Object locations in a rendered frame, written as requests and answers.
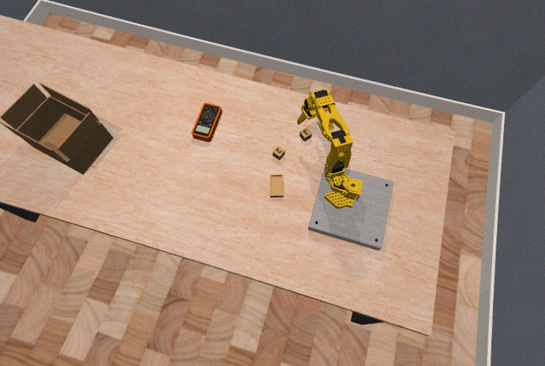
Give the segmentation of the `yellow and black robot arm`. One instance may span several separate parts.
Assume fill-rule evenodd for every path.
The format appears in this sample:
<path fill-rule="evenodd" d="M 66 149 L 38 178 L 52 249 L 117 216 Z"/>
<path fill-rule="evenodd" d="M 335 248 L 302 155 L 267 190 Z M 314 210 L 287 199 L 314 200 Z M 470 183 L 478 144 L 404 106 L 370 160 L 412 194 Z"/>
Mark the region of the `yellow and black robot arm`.
<path fill-rule="evenodd" d="M 325 193 L 324 198 L 336 209 L 351 208 L 354 198 L 359 195 L 361 180 L 351 179 L 344 174 L 352 156 L 351 148 L 353 144 L 347 125 L 337 111 L 336 103 L 328 89 L 312 93 L 309 97 L 306 97 L 304 105 L 307 112 L 316 111 L 322 124 L 323 136 L 329 142 L 332 141 L 324 169 L 324 177 L 330 185 L 332 184 L 332 192 Z M 326 114 L 326 112 L 330 114 Z M 331 133 L 329 130 L 330 123 L 335 124 L 340 130 Z"/>

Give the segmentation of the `orange digital multimeter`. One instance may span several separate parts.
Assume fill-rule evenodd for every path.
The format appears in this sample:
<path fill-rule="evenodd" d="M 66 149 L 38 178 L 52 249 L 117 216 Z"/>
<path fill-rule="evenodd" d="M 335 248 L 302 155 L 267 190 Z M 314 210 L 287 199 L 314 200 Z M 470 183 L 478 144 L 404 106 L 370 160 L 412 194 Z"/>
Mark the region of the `orange digital multimeter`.
<path fill-rule="evenodd" d="M 211 142 L 221 114 L 220 106 L 204 103 L 192 130 L 193 138 Z"/>

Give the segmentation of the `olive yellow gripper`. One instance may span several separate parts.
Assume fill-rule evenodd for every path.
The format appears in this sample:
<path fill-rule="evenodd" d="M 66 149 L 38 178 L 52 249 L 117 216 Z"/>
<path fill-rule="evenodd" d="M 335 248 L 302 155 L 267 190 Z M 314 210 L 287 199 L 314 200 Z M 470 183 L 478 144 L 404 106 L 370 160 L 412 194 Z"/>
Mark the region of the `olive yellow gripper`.
<path fill-rule="evenodd" d="M 306 120 L 306 119 L 307 119 L 307 120 L 312 119 L 312 118 L 314 118 L 314 117 L 316 117 L 316 116 L 317 116 L 317 118 L 318 118 L 318 115 L 317 115 L 316 111 L 315 111 L 315 110 L 312 110 L 312 111 L 307 112 L 306 107 L 305 107 L 304 104 L 302 105 L 301 110 L 302 110 L 302 114 L 301 114 L 300 117 L 298 118 L 297 124 L 302 123 L 302 122 L 303 122 L 304 120 Z M 321 122 L 320 122 L 319 120 L 318 120 L 318 126 L 319 126 L 320 129 L 321 129 L 321 126 L 322 126 L 322 125 L 321 125 Z M 333 123 L 330 123 L 329 130 L 331 131 L 333 128 L 334 128 Z M 322 129 L 321 129 L 321 132 L 323 133 L 323 130 L 322 130 Z"/>

